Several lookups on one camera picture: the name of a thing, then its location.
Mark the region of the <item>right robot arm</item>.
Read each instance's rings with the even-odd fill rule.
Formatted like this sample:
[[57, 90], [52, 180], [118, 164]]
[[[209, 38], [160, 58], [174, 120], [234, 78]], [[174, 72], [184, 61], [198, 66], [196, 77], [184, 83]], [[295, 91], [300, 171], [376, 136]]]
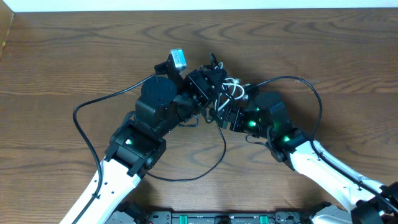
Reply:
[[231, 131], [265, 138], [273, 158], [312, 179], [343, 206], [323, 203], [307, 223], [397, 223], [397, 184], [386, 186], [355, 171], [295, 127], [278, 92], [253, 93], [246, 106], [229, 104], [212, 112]]

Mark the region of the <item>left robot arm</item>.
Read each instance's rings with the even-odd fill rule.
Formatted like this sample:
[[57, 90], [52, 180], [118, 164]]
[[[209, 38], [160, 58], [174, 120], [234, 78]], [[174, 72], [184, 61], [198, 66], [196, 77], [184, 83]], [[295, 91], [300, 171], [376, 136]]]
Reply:
[[155, 73], [138, 83], [141, 95], [135, 109], [126, 114], [111, 136], [103, 159], [82, 130], [77, 113], [73, 113], [73, 122], [97, 170], [62, 223], [106, 223], [163, 155], [165, 135], [205, 114], [210, 104], [214, 105], [212, 111], [217, 110], [227, 77], [223, 64], [211, 55], [210, 64], [182, 77], [186, 66], [182, 50], [172, 49], [167, 60], [154, 67]]

